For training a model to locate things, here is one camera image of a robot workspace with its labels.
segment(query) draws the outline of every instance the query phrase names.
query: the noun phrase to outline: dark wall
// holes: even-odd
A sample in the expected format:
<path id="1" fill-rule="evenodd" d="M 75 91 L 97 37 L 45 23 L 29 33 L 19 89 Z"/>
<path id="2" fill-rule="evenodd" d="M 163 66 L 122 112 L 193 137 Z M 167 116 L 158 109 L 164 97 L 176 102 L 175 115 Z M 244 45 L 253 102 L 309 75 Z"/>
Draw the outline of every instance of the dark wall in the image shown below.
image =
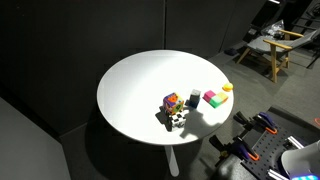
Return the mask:
<path id="1" fill-rule="evenodd" d="M 163 47 L 165 1 L 1 0 L 0 82 L 59 134 L 68 132 L 92 118 L 108 68 Z M 235 6 L 244 9 L 232 13 Z M 225 32 L 225 46 L 242 39 L 259 6 L 255 0 L 167 0 L 166 47 L 213 56 Z M 243 13 L 249 15 L 237 19 Z"/>

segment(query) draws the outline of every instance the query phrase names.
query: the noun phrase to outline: yellow object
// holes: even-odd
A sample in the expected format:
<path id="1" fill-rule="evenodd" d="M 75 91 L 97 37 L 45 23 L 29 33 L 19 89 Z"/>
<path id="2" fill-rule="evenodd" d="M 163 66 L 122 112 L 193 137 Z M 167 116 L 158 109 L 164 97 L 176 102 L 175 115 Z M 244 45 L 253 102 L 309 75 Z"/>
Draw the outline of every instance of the yellow object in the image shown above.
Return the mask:
<path id="1" fill-rule="evenodd" d="M 233 84 L 232 83 L 227 83 L 222 87 L 223 90 L 229 92 L 233 89 Z"/>

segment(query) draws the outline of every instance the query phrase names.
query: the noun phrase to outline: stacked blocks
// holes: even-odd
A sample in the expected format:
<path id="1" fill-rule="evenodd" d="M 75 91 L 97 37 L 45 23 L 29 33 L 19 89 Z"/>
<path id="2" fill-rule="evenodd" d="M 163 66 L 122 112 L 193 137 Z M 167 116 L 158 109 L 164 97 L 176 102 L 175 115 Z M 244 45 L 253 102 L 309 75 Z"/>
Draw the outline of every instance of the stacked blocks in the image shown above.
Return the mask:
<path id="1" fill-rule="evenodd" d="M 212 107 L 217 108 L 227 101 L 228 96 L 223 92 L 215 94 L 210 90 L 204 94 L 203 99 L 207 101 Z"/>
<path id="2" fill-rule="evenodd" d="M 177 94 L 171 93 L 163 98 L 163 108 L 169 115 L 174 115 L 183 109 L 184 100 Z"/>
<path id="3" fill-rule="evenodd" d="M 184 127 L 186 123 L 185 113 L 183 112 L 183 110 L 180 110 L 175 115 L 169 115 L 167 120 L 170 127 L 172 128 L 171 131 L 177 130 Z"/>
<path id="4" fill-rule="evenodd" d="M 189 99 L 189 106 L 197 108 L 200 101 L 201 91 L 193 89 Z"/>

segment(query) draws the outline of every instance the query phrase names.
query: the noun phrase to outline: table leg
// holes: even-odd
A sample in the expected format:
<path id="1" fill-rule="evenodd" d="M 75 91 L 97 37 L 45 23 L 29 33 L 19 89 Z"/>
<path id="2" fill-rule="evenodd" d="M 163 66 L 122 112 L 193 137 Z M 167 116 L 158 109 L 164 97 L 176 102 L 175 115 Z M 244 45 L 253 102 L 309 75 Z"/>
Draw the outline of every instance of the table leg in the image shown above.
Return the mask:
<path id="1" fill-rule="evenodd" d="M 164 149 L 166 151 L 171 175 L 173 177 L 176 177 L 179 175 L 179 167 L 177 164 L 176 156 L 174 155 L 173 147 L 172 146 L 164 146 Z"/>

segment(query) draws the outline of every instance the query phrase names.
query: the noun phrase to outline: gray wall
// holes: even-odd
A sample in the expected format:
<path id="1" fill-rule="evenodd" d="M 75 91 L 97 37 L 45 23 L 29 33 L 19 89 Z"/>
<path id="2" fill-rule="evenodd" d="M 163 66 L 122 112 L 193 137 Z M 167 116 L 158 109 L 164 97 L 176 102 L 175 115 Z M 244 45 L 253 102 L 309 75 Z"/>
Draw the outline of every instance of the gray wall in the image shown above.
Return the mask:
<path id="1" fill-rule="evenodd" d="M 62 145 L 0 98 L 0 179 L 70 180 Z"/>
<path id="2" fill-rule="evenodd" d="M 164 2 L 1 0 L 0 82 L 64 134 L 94 117 L 108 68 L 163 47 Z M 167 2 L 167 49 L 211 57 L 241 41 L 264 1 Z"/>

